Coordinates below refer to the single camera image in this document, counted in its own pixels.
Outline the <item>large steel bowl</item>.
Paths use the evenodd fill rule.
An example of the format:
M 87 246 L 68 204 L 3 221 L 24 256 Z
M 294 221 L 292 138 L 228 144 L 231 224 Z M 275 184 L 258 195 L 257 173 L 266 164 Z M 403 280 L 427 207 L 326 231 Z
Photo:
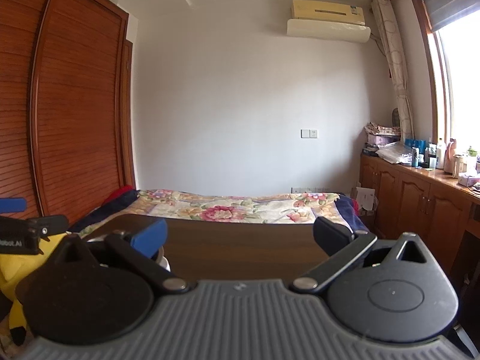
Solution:
M 154 261 L 160 267 L 165 268 L 167 271 L 171 271 L 169 262 L 164 256 L 163 245 L 166 240 L 164 235 L 154 234 L 153 232 L 138 232 L 136 234 L 118 232 L 115 231 L 113 235 L 119 235 L 120 238 L 127 242 L 137 252 L 140 252 L 145 257 Z M 103 241 L 107 237 L 107 234 L 100 236 L 94 236 L 90 234 L 85 236 L 83 240 L 88 243 L 93 243 L 93 246 L 89 247 L 94 257 L 103 265 L 107 265 L 107 252 L 104 250 Z

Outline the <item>yellow plush toy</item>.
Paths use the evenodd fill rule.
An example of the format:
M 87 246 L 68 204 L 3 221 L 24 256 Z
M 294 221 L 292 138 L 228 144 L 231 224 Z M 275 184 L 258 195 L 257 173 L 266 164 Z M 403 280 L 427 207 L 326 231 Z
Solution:
M 23 306 L 17 297 L 17 285 L 41 267 L 51 255 L 66 232 L 40 240 L 42 253 L 35 255 L 1 255 L 1 349 L 15 353 L 26 341 L 27 324 Z

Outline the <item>white paper box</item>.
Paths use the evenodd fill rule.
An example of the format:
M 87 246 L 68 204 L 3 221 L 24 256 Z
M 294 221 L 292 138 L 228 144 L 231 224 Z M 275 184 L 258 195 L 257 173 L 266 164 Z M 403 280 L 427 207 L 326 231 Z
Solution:
M 351 198 L 358 205 L 360 215 L 372 215 L 377 208 L 375 189 L 356 186 L 351 191 Z

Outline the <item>red and navy pillows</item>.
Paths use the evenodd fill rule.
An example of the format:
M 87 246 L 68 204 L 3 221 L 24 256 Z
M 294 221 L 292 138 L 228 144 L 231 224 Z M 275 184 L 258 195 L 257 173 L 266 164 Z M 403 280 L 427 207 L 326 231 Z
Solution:
M 102 222 L 109 216 L 131 206 L 137 200 L 137 194 L 138 191 L 131 185 L 121 187 L 111 193 L 100 207 L 92 210 L 84 218 L 79 219 L 68 230 L 70 233 L 80 233 L 88 226 Z

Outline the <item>floral bedspread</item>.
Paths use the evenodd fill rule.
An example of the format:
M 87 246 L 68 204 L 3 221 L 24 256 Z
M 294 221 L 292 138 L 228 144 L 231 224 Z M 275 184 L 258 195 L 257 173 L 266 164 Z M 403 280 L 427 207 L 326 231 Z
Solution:
M 352 231 L 365 229 L 356 202 L 338 193 L 237 197 L 157 189 L 138 190 L 137 200 L 128 208 L 78 233 L 86 236 L 114 217 L 126 214 L 236 224 L 312 224 L 317 217 L 325 217 Z

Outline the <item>wooden low cabinet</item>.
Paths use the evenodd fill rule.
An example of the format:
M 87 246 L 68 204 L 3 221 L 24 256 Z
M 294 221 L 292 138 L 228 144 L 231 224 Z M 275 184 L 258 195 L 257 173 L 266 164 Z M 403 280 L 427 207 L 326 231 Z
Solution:
M 375 213 L 364 218 L 378 236 L 417 233 L 454 281 L 479 263 L 479 195 L 450 175 L 363 154 L 360 186 L 375 192 Z

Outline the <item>clear plastic bag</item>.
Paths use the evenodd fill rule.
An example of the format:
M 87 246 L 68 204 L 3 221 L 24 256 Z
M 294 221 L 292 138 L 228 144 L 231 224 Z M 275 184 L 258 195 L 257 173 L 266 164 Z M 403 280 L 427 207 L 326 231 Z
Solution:
M 410 146 L 403 144 L 402 141 L 397 141 L 381 146 L 376 151 L 376 155 L 389 164 L 402 164 L 411 166 L 412 152 L 413 149 Z

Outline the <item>stack of folded cloths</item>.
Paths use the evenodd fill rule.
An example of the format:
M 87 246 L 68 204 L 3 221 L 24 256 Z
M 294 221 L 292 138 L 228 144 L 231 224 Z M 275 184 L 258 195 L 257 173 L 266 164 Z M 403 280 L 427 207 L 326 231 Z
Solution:
M 369 122 L 364 126 L 366 143 L 362 150 L 364 155 L 376 156 L 383 146 L 395 143 L 401 138 L 400 127 L 388 127 Z

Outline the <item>blue tube bottle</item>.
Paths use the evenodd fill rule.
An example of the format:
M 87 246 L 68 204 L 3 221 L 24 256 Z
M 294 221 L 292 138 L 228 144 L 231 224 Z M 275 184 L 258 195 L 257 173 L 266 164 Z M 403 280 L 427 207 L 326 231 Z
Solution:
M 420 151 L 417 147 L 412 147 L 411 151 L 411 167 L 418 168 Z

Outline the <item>wooden louvered wardrobe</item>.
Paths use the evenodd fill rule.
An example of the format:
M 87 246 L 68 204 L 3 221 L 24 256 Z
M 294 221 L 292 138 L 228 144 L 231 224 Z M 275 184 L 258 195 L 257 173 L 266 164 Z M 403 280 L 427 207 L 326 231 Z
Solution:
M 1 195 L 76 222 L 134 185 L 128 14 L 109 0 L 1 0 Z

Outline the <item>pink bottle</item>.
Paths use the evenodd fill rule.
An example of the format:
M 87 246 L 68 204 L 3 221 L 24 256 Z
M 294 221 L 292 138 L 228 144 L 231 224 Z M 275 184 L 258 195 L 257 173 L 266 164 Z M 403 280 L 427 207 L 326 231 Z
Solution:
M 449 175 L 453 175 L 454 163 L 455 163 L 455 150 L 456 150 L 456 139 L 450 138 L 445 150 L 445 159 L 443 170 Z

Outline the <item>patterned curtain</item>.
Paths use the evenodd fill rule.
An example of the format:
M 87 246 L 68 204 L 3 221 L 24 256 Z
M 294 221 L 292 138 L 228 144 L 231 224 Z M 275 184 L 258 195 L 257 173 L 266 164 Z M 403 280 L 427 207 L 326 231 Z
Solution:
M 379 30 L 393 83 L 400 117 L 401 139 L 414 139 L 413 113 L 408 93 L 408 69 L 397 19 L 390 0 L 373 0 L 373 16 Z

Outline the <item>wall outlet strip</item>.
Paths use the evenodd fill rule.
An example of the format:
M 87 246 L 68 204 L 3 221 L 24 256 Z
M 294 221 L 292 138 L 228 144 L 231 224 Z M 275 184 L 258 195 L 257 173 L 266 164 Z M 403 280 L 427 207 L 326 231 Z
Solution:
M 331 192 L 326 187 L 291 187 L 292 194 L 323 194 Z

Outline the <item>wall light switch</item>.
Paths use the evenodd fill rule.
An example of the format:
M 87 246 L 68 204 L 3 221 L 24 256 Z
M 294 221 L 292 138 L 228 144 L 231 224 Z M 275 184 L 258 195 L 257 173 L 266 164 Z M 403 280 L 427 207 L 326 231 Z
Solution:
M 301 129 L 300 137 L 302 139 L 317 139 L 317 130 L 315 129 Z

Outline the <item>wall air conditioner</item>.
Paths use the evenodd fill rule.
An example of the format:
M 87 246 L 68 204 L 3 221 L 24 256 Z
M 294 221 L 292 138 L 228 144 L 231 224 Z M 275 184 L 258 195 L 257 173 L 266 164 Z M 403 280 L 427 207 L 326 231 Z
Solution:
M 366 43 L 371 29 L 361 7 L 337 2 L 293 0 L 286 34 L 294 38 Z

